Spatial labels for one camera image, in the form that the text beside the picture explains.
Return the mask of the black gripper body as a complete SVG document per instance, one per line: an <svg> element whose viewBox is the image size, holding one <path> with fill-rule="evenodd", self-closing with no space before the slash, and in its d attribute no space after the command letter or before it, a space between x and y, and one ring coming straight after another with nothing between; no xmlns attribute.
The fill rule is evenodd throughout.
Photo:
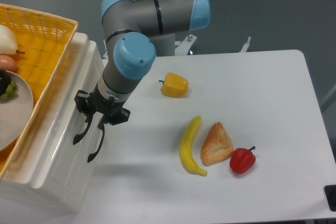
<svg viewBox="0 0 336 224"><path fill-rule="evenodd" d="M96 112L103 115L103 123L117 125L127 122L130 111L123 108L124 102L119 102L115 96L104 98L98 90L87 93L78 90L74 98L76 107L80 113L92 118Z"/></svg>

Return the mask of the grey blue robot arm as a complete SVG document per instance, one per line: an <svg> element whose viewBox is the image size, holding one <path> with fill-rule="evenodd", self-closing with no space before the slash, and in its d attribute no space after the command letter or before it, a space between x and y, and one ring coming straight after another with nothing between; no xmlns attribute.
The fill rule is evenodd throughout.
<svg viewBox="0 0 336 224"><path fill-rule="evenodd" d="M108 63L94 90L80 90L75 98L86 123L91 124L97 112L103 124L127 121L129 112L123 105L155 59L151 38L201 29L210 20L209 0L103 0Z"/></svg>

